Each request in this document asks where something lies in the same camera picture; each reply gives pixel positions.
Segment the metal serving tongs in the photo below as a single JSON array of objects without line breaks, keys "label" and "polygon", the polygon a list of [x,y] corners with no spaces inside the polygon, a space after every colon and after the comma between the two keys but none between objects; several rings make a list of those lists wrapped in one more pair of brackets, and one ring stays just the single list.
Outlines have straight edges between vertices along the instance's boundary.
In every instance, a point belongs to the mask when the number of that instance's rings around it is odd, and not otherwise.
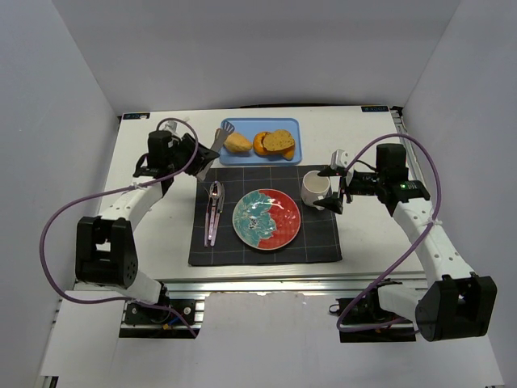
[{"label": "metal serving tongs", "polygon": [[221,123],[220,128],[215,133],[214,142],[212,143],[211,150],[219,152],[224,145],[226,139],[234,132],[235,127],[229,121],[224,120]]}]

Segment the light golden bread loaf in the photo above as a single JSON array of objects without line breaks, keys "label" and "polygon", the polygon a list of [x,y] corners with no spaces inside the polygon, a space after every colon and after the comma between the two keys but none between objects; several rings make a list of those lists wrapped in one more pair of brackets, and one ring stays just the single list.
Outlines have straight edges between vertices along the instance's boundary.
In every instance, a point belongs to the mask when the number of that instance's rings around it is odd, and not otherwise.
[{"label": "light golden bread loaf", "polygon": [[247,153],[253,149],[253,143],[242,134],[233,132],[227,136],[224,147],[231,154]]}]

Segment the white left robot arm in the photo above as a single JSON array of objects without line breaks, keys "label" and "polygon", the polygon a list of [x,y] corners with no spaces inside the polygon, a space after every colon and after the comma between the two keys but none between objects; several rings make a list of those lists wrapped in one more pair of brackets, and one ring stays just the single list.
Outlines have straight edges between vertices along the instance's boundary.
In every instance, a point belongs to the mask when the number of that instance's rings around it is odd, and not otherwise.
[{"label": "white left robot arm", "polygon": [[148,152],[138,159],[130,188],[95,217],[82,217],[76,233],[76,279],[105,286],[132,300],[157,305],[163,298],[160,282],[138,265],[133,232],[167,193],[178,173],[198,175],[219,153],[186,133],[149,133]]}]

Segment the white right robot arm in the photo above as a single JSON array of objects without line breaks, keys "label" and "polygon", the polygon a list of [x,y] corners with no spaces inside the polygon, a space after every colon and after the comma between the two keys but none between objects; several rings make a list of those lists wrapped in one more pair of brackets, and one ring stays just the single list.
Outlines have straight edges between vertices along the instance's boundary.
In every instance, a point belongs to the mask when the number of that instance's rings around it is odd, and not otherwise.
[{"label": "white right robot arm", "polygon": [[486,335],[497,286],[467,264],[439,223],[439,203],[424,184],[409,177],[406,149],[401,144],[380,144],[371,172],[356,171],[358,158],[336,150],[319,175],[337,176],[339,189],[317,200],[319,207],[340,214],[356,196],[374,196],[401,227],[425,272],[428,289],[419,293],[379,275],[363,292],[341,306],[337,327],[342,333],[377,331],[411,322],[429,341]]}]

